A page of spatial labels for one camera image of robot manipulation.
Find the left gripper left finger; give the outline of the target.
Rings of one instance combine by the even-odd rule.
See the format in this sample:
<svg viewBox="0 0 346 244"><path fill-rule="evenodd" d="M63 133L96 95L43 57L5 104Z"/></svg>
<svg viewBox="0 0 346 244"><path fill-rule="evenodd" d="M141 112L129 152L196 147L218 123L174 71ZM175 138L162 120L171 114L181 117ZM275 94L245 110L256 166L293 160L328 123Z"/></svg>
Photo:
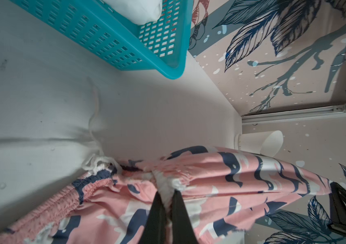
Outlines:
<svg viewBox="0 0 346 244"><path fill-rule="evenodd" d="M155 194L139 244L164 244L166 240L166 211L160 194Z"/></svg>

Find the pink patterned garment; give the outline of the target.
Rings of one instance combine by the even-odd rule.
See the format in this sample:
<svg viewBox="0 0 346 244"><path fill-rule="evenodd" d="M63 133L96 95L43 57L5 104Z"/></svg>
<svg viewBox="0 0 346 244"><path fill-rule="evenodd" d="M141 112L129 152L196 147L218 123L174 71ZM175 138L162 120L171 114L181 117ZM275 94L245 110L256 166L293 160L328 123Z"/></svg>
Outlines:
<svg viewBox="0 0 346 244"><path fill-rule="evenodd" d="M330 181L296 165L249 152L193 146L155 161L92 156L80 178L0 233L0 244L135 244L157 202L172 243L173 197L189 230L213 244L307 195L327 195Z"/></svg>

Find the white shorts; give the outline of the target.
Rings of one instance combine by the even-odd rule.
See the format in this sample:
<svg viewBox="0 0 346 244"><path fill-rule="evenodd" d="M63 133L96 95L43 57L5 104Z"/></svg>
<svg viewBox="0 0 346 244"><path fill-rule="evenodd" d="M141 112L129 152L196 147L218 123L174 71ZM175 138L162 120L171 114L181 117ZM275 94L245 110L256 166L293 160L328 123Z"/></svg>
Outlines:
<svg viewBox="0 0 346 244"><path fill-rule="evenodd" d="M103 3L136 25L158 21L162 15L162 0L103 0Z"/></svg>

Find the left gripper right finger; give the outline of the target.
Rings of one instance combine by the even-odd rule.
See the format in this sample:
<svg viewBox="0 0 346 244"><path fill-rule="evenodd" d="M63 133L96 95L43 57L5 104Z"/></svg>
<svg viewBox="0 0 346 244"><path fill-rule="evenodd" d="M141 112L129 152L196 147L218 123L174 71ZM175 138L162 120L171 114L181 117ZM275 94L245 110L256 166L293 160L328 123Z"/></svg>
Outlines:
<svg viewBox="0 0 346 244"><path fill-rule="evenodd" d="M175 190L171 204L173 244L198 244L180 191Z"/></svg>

